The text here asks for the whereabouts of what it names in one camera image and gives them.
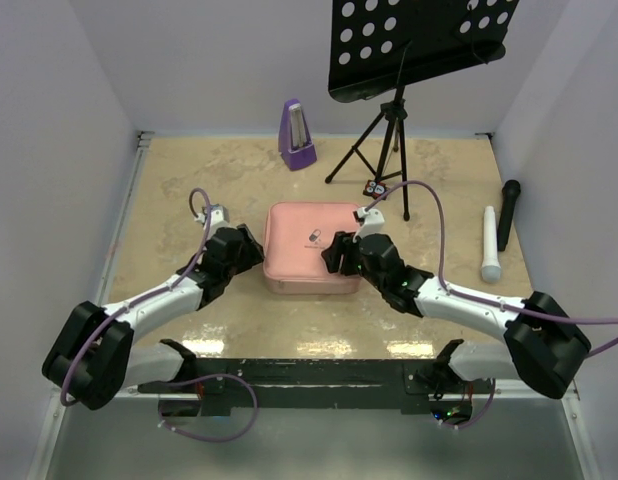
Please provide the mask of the pink medicine kit case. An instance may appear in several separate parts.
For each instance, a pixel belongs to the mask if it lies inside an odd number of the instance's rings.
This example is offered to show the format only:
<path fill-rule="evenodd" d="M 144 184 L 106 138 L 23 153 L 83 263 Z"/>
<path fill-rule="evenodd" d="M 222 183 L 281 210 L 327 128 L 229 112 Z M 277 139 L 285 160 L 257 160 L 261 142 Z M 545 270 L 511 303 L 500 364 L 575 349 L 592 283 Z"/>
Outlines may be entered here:
<path fill-rule="evenodd" d="M 280 202 L 270 207 L 263 237 L 263 273 L 280 295 L 346 295 L 360 278 L 331 274 L 321 256 L 338 231 L 358 228 L 355 203 Z"/>

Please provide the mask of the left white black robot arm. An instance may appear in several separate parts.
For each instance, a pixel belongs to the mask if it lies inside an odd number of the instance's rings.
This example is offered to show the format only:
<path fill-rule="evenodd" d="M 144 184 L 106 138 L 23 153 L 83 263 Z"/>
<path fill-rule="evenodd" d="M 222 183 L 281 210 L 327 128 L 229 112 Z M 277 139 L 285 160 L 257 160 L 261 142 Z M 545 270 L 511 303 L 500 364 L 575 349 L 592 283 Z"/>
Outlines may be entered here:
<path fill-rule="evenodd" d="M 47 354 L 43 376 L 61 389 L 65 407 L 97 410 L 126 386 L 163 382 L 189 390 L 196 368 L 179 346 L 160 344 L 158 355 L 134 355 L 134 344 L 170 321 L 194 313 L 223 295 L 234 276 L 261 264 L 263 247 L 244 224 L 221 227 L 201 252 L 162 284 L 105 306 L 74 307 Z"/>

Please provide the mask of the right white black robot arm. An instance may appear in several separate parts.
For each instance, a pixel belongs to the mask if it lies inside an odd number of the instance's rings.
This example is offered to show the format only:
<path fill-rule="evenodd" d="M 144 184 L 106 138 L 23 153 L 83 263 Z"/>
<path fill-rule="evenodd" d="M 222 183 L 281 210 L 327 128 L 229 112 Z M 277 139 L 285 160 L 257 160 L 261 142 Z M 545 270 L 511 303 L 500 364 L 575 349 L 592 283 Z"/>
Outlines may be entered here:
<path fill-rule="evenodd" d="M 385 234 L 338 232 L 321 256 L 329 273 L 364 278 L 400 313 L 450 321 L 496 339 L 494 345 L 460 341 L 444 348 L 434 383 L 445 392 L 477 379 L 512 379 L 560 399 L 591 351 L 589 339 L 551 296 L 498 297 L 445 283 L 406 264 Z"/>

